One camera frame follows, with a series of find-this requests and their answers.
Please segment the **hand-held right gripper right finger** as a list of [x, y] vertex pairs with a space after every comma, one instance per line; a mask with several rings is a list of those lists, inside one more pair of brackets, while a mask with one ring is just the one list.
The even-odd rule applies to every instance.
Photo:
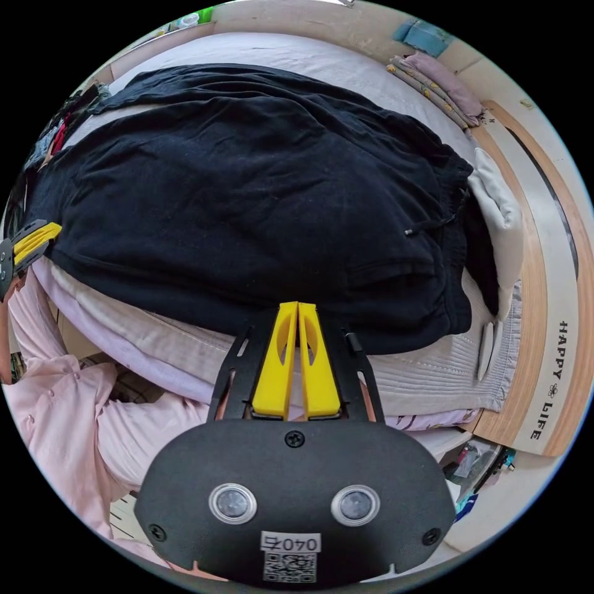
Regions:
[[338, 416], [341, 402], [316, 306], [298, 303], [301, 382], [305, 416]]

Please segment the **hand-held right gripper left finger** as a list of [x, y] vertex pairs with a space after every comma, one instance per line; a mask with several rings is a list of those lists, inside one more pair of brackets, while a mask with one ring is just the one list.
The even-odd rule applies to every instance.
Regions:
[[256, 416], [288, 416], [297, 325], [298, 303], [280, 304], [252, 398], [252, 412]]

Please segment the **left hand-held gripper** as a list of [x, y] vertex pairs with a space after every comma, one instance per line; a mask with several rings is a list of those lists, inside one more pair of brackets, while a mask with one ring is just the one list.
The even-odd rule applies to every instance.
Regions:
[[35, 220], [13, 238], [1, 242], [1, 302], [12, 280], [22, 278], [26, 270], [52, 246], [62, 230], [57, 223]]

